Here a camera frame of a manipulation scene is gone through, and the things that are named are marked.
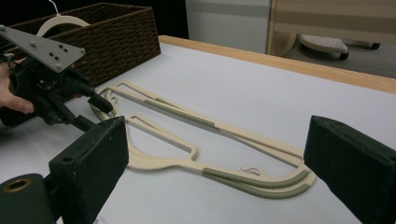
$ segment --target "wicker basket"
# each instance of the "wicker basket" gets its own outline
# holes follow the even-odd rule
[[[89,26],[62,24],[51,29],[45,37],[86,50],[74,66],[90,79],[93,87],[161,54],[151,7],[99,3],[61,14],[80,18]],[[41,25],[52,17],[9,27],[35,35]],[[0,38],[0,46],[5,44],[7,41]],[[8,52],[15,53],[17,58],[26,56],[17,48]],[[0,108],[0,119],[7,126],[15,126],[34,116]]]

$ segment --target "white tabletop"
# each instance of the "white tabletop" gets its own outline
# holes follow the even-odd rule
[[[309,77],[192,49],[161,44],[162,54],[106,84],[130,80],[207,117],[304,149],[311,116],[337,119],[396,148],[396,95]],[[66,104],[95,122],[85,97]],[[125,115],[139,114],[196,145],[198,162],[238,170],[260,166],[269,175],[292,167],[223,136],[120,100]],[[0,129],[0,182],[30,173],[49,174],[48,162],[82,135],[40,118]],[[130,129],[142,151],[186,153]],[[98,223],[360,223],[320,179],[304,194],[268,200],[183,168],[127,168]]]

